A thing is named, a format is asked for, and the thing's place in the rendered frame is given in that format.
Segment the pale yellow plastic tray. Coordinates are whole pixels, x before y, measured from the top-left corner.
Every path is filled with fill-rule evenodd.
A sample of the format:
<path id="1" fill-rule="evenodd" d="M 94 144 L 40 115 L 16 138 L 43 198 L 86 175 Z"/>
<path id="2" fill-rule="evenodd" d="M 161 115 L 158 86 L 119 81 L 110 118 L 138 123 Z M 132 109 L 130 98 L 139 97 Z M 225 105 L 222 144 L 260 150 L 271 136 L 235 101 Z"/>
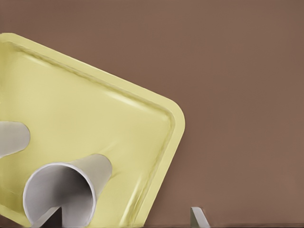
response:
<path id="1" fill-rule="evenodd" d="M 30 131 L 0 159 L 0 215 L 23 226 L 36 169 L 98 153 L 113 174 L 89 228 L 142 227 L 185 130 L 174 101 L 13 33 L 0 34 L 0 121 Z"/>

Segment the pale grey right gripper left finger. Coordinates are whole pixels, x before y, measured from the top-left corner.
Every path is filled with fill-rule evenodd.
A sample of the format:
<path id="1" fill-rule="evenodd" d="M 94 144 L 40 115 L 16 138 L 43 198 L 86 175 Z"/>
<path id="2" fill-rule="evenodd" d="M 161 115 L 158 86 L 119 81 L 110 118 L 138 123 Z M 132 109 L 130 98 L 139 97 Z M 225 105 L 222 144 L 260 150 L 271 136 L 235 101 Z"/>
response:
<path id="1" fill-rule="evenodd" d="M 32 225 L 63 225 L 62 206 L 54 206 L 42 214 Z"/>

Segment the white IKEA cup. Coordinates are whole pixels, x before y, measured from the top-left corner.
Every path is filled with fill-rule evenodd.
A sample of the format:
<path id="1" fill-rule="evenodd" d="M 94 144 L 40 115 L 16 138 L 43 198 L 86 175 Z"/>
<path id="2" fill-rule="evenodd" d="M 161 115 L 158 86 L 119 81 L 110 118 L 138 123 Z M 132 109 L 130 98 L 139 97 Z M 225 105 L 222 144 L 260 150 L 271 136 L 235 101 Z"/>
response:
<path id="1" fill-rule="evenodd" d="M 43 165 L 32 173 L 24 187 L 25 214 L 36 226 L 51 208 L 61 207 L 63 227 L 86 227 L 111 176 L 112 164 L 101 154 Z"/>
<path id="2" fill-rule="evenodd" d="M 0 121 L 0 158 L 24 150 L 30 142 L 30 131 L 21 122 Z"/>

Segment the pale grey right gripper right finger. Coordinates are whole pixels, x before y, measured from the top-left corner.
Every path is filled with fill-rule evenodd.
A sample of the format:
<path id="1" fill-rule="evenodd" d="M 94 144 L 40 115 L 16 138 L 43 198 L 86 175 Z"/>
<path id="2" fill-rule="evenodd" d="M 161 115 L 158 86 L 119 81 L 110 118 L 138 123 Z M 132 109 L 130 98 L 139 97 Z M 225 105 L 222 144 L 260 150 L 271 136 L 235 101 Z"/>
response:
<path id="1" fill-rule="evenodd" d="M 209 225 L 209 222 L 200 207 L 190 208 L 190 225 Z"/>

